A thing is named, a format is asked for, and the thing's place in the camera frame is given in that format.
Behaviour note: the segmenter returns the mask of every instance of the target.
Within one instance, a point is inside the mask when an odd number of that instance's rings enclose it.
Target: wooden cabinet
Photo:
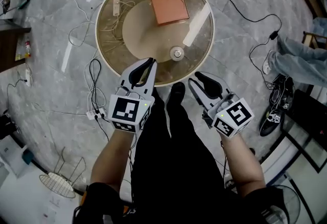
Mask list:
[[[0,72],[25,63],[25,59],[15,61],[18,38],[29,33],[31,28],[23,28],[9,20],[0,20]]]

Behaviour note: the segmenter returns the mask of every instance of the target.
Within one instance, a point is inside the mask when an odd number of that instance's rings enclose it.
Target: black cable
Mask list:
[[[109,121],[109,120],[106,120],[106,119],[104,118],[104,114],[101,114],[101,119],[103,119],[104,121],[106,121],[106,122],[110,123],[110,121]]]
[[[128,182],[128,183],[132,186],[131,181],[128,181],[128,180],[126,180],[126,179],[123,179],[123,181]]]
[[[100,66],[100,69],[99,69],[99,72],[96,76],[96,79],[94,80],[94,77],[93,77],[93,74],[92,74],[92,71],[91,71],[91,66],[93,64],[93,62],[96,61],[97,63],[99,63],[99,66]],[[98,103],[97,103],[97,82],[98,82],[98,78],[99,78],[99,75],[100,75],[100,72],[101,72],[101,63],[97,60],[97,59],[93,59],[91,62],[90,62],[90,65],[88,66],[88,69],[89,69],[89,72],[90,72],[90,76],[91,76],[91,79],[92,79],[92,82],[93,82],[93,90],[92,90],[92,95],[91,95],[91,103],[92,103],[92,106],[93,108],[95,109],[96,111],[96,114],[99,113],[99,106],[98,106]],[[94,106],[94,103],[93,103],[93,95],[95,96],[95,104],[97,106],[97,108]]]
[[[8,93],[9,86],[17,87],[17,84],[18,84],[20,81],[27,82],[27,80],[25,80],[25,79],[18,79],[17,82],[15,83],[15,85],[13,85],[13,84],[11,84],[11,83],[9,83],[9,84],[7,85],[7,110],[9,110],[9,93]]]
[[[224,167],[224,164],[222,164],[222,163],[220,163],[219,161],[217,161],[216,159],[215,159],[215,161],[216,162],[218,162],[219,163],[219,165],[221,165],[221,166],[223,166]]]
[[[223,174],[223,181],[224,181],[224,185],[225,185],[225,172],[226,172],[226,164],[227,164],[227,156],[225,155],[224,174]]]
[[[97,115],[95,115],[95,120],[96,120],[96,122],[98,123],[99,127],[102,129],[103,133],[106,135],[107,140],[108,140],[108,142],[109,142],[109,137],[108,137],[107,133],[106,133],[106,132],[103,130],[103,128],[101,127],[100,122],[98,121],[98,116],[97,116]]]
[[[260,22],[260,21],[266,19],[266,18],[269,17],[269,16],[275,16],[275,17],[277,17],[277,18],[279,19],[279,22],[281,23],[281,25],[280,25],[279,29],[277,30],[277,32],[278,32],[279,30],[281,30],[281,27],[282,27],[282,20],[281,20],[280,17],[278,17],[276,14],[269,14],[269,15],[267,15],[267,16],[261,18],[261,19],[258,19],[258,20],[252,20],[252,19],[249,19],[249,18],[245,17],[245,16],[240,12],[240,10],[236,7],[236,5],[234,4],[234,2],[233,2],[232,0],[229,0],[229,1],[232,3],[232,5],[234,6],[234,8],[237,10],[237,12],[239,12],[239,14],[240,14],[244,19],[246,19],[247,21],[250,21],[250,22],[252,22],[252,23]]]
[[[136,146],[136,143],[137,143],[137,134],[134,134],[134,136],[135,136],[135,141],[134,141],[133,145],[130,148],[131,150]]]
[[[129,168],[131,173],[131,180],[132,180],[132,170],[133,170],[133,163],[132,163],[132,148],[129,149],[128,152],[128,158],[129,158]],[[133,187],[131,184],[131,197],[132,197],[132,203],[134,203],[134,193],[133,193]]]
[[[255,46],[255,47],[250,51],[250,53],[249,53],[249,58],[250,58],[250,60],[251,60],[251,62],[252,62],[252,64],[253,64],[253,66],[255,66],[255,68],[256,68],[258,71],[260,71],[261,76],[262,76],[262,78],[263,78],[263,80],[264,80],[264,84],[265,84],[266,88],[267,88],[268,90],[272,90],[272,89],[274,89],[273,83],[271,83],[271,82],[269,82],[269,81],[266,81],[266,79],[265,79],[265,77],[264,77],[264,74],[263,74],[262,70],[259,69],[259,68],[254,64],[254,62],[253,62],[253,60],[252,60],[252,58],[251,58],[251,54],[253,53],[253,51],[254,51],[257,47],[259,47],[259,46],[263,46],[263,45],[267,45],[269,41],[270,41],[270,37],[268,38],[268,40],[267,40],[266,43],[261,43],[261,44],[259,44],[259,45],[256,45],[256,46]]]
[[[270,84],[270,85],[273,86],[273,83],[266,81],[266,79],[265,79],[265,77],[264,77],[262,71],[261,71],[261,70],[260,70],[260,69],[259,69],[259,68],[254,64],[254,62],[252,61],[252,59],[251,59],[251,54],[252,54],[252,52],[253,52],[257,47],[262,46],[262,45],[267,45],[268,42],[269,42],[269,40],[274,40],[274,39],[277,37],[278,32],[279,32],[279,31],[281,30],[281,28],[282,28],[282,24],[283,24],[283,23],[282,23],[282,20],[281,20],[281,18],[278,17],[276,14],[269,14],[269,15],[267,15],[267,16],[261,18],[261,19],[258,19],[258,20],[252,20],[252,19],[249,19],[249,18],[245,17],[245,16],[242,14],[242,12],[237,8],[237,6],[235,5],[235,3],[234,3],[232,0],[229,0],[229,1],[232,3],[232,5],[234,6],[234,8],[237,10],[237,12],[238,12],[238,13],[239,13],[239,14],[240,14],[244,19],[246,19],[246,20],[249,21],[249,22],[252,22],[252,23],[258,23],[258,22],[260,22],[260,21],[263,21],[264,19],[266,19],[266,18],[269,17],[269,16],[275,16],[275,17],[277,17],[278,20],[279,20],[279,22],[280,22],[280,26],[279,26],[278,30],[275,30],[274,32],[272,32],[272,33],[270,34],[268,41],[267,41],[266,43],[262,43],[262,44],[259,44],[259,45],[255,46],[255,47],[251,50],[251,52],[250,52],[250,54],[249,54],[249,58],[250,58],[252,64],[256,67],[257,70],[260,71],[261,76],[262,76],[262,78],[263,78],[263,80],[264,80],[264,83],[265,83],[266,88],[269,89],[269,90],[272,90],[273,87],[272,87],[272,88],[271,88],[271,87],[268,87],[268,85]]]

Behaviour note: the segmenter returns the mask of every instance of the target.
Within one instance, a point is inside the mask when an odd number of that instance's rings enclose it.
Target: glass tabletop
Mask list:
[[[119,17],[113,16],[113,0],[104,0],[97,18],[96,39],[108,66],[120,75],[139,59],[154,57],[158,62],[156,86],[172,84],[192,74],[209,54],[215,28],[206,0],[185,0],[185,4],[189,19],[158,26],[151,0],[120,0]],[[206,7],[208,14],[199,28],[199,18]],[[186,46],[183,41],[189,33],[195,38]],[[184,50],[181,61],[170,57],[175,46]]]

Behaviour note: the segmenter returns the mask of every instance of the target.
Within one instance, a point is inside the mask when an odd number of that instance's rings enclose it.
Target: floor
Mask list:
[[[258,123],[268,105],[269,91],[265,88],[260,73],[251,65],[248,54],[251,48],[265,42],[270,33],[278,28],[278,21],[269,17],[257,24],[244,20],[227,0],[208,0],[216,22],[215,43],[210,56],[200,68],[225,79],[230,88],[244,97],[252,108],[255,118],[242,131],[243,138],[256,150],[260,159],[267,154],[279,132],[262,138],[258,133]],[[312,14],[304,0],[233,0],[245,16],[261,18],[269,13],[277,14],[283,21],[280,32],[298,41],[302,32],[309,30]],[[77,0],[80,7],[91,15],[93,8],[102,0]],[[19,83],[17,88],[9,88],[10,114],[21,130],[23,140],[36,158],[47,169],[53,170],[58,159],[58,151],[65,147],[66,164],[61,173],[69,176],[84,157],[87,170],[79,178],[77,187],[89,181],[92,166],[107,140],[95,121],[86,116],[64,115],[40,110],[55,110],[65,113],[85,114],[87,111],[88,88],[84,82],[84,67],[96,50],[94,27],[87,32],[85,43],[72,46],[67,64],[63,64],[68,44],[68,32],[85,22],[85,15],[76,8],[73,0],[31,0],[24,10],[13,12],[15,22],[32,27],[30,34],[32,58],[27,63],[32,70],[33,85],[27,87]],[[97,12],[92,16],[96,20]],[[83,38],[86,26],[72,33],[78,43]],[[262,65],[269,50],[276,47],[276,41],[260,47],[253,54],[257,65]],[[105,64],[102,66],[98,87],[107,100],[114,93],[118,77]],[[8,83],[15,83],[25,74],[25,65],[0,74],[0,108],[7,105]],[[276,74],[267,77],[271,80]],[[169,94],[169,87],[160,88],[163,98]],[[220,139],[214,130],[209,130],[201,119],[202,108],[190,91],[183,101],[196,132],[219,163],[224,162]],[[108,123],[102,123],[110,136],[113,132]],[[130,179],[127,167],[125,179]],[[130,186],[123,182],[121,196],[128,199]]]

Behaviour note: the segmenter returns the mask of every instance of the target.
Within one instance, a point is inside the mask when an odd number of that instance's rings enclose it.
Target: power strip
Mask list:
[[[86,115],[89,120],[94,120],[95,115],[97,115],[98,118],[100,118],[102,114],[104,115],[103,117],[106,117],[106,111],[104,110],[104,108],[99,108],[99,112],[100,112],[99,114],[96,114],[96,112],[92,110],[92,111],[88,111]]]
[[[25,79],[26,79],[26,85],[28,87],[31,87],[32,86],[32,74],[31,74],[31,71],[30,69],[26,69],[25,70]]]

